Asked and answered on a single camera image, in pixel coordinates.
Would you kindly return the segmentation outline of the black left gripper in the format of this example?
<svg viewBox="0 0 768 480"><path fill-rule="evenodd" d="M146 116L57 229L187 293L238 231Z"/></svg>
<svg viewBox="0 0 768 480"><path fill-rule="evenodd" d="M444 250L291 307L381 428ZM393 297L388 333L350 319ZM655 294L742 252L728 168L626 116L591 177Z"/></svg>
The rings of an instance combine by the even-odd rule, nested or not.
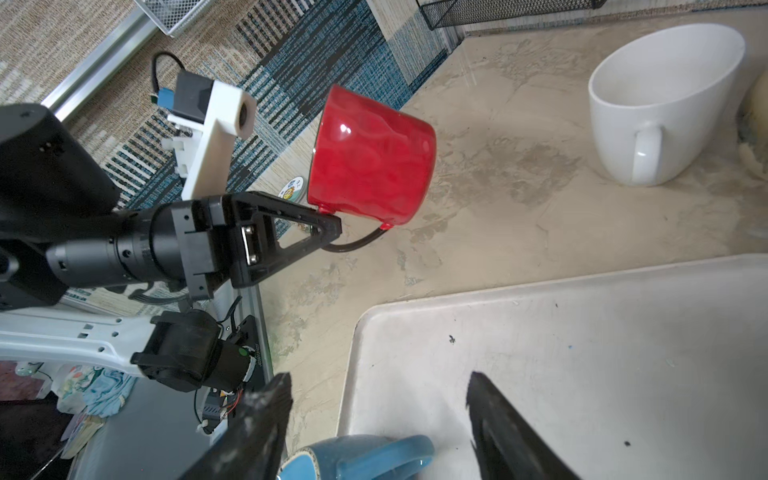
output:
<svg viewBox="0 0 768 480"><path fill-rule="evenodd" d="M209 300L227 279L254 286L336 240L341 220L262 192L170 206L189 296Z"/></svg>

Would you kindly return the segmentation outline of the beige speckled ceramic mug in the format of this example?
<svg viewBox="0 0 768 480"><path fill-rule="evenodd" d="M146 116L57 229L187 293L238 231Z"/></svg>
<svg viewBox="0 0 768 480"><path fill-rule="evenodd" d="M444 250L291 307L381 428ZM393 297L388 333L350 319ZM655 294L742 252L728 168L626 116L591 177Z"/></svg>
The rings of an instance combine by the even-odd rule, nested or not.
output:
<svg viewBox="0 0 768 480"><path fill-rule="evenodd" d="M745 168L767 180L767 70L752 83L736 113L737 151Z"/></svg>

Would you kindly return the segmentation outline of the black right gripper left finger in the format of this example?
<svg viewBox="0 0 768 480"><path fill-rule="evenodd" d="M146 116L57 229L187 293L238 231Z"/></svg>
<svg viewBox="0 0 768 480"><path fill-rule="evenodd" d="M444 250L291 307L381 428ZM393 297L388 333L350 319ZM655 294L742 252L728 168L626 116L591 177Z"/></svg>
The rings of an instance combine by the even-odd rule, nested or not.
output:
<svg viewBox="0 0 768 480"><path fill-rule="evenodd" d="M241 412L183 479L275 479L293 406L292 379L279 373L259 392L246 393Z"/></svg>

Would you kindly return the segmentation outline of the light blue mug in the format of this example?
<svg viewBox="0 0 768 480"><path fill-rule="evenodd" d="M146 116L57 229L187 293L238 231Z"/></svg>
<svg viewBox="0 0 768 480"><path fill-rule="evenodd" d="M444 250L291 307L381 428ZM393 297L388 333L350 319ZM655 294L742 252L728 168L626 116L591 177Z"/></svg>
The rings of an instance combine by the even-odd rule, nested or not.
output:
<svg viewBox="0 0 768 480"><path fill-rule="evenodd" d="M326 439L292 455L279 479L410 479L432 461L435 447L424 435L390 440L375 435Z"/></svg>

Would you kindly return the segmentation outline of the red mug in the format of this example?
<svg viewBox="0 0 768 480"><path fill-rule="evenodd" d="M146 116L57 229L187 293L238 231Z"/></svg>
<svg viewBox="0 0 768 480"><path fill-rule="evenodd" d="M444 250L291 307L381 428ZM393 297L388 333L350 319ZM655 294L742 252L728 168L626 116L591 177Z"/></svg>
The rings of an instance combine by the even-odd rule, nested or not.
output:
<svg viewBox="0 0 768 480"><path fill-rule="evenodd" d="M415 216L437 158L433 127L339 85L331 87L318 128L308 201L322 213L376 219L379 228L332 253L360 249Z"/></svg>

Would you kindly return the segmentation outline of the white mug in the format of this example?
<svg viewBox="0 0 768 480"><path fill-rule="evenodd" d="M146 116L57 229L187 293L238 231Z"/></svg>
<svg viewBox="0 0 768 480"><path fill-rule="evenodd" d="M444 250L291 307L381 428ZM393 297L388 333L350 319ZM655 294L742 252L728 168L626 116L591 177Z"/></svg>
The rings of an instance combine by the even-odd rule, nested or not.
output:
<svg viewBox="0 0 768 480"><path fill-rule="evenodd" d="M663 184L703 151L725 108L746 42L714 23L676 26L619 48L588 82L598 156L617 182Z"/></svg>

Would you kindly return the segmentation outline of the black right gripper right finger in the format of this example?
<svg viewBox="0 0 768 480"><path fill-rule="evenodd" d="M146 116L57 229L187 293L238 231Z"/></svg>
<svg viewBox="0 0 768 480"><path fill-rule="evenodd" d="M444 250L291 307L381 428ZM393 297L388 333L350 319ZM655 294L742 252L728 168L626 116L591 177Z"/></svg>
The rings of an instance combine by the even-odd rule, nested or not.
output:
<svg viewBox="0 0 768 480"><path fill-rule="evenodd" d="M466 407L483 479L577 477L485 374L471 374Z"/></svg>

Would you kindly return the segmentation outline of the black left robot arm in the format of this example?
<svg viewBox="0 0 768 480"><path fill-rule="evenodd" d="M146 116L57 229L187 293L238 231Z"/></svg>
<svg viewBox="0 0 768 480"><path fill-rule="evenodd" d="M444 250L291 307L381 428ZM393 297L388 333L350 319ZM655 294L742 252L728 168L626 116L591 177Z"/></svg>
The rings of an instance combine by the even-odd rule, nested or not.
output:
<svg viewBox="0 0 768 480"><path fill-rule="evenodd" d="M251 379L252 337L208 313L78 316L72 288L165 282L193 302L245 288L329 246L339 218L260 192L121 210L118 189L39 104L1 109L1 356L86 364L181 392L232 392Z"/></svg>

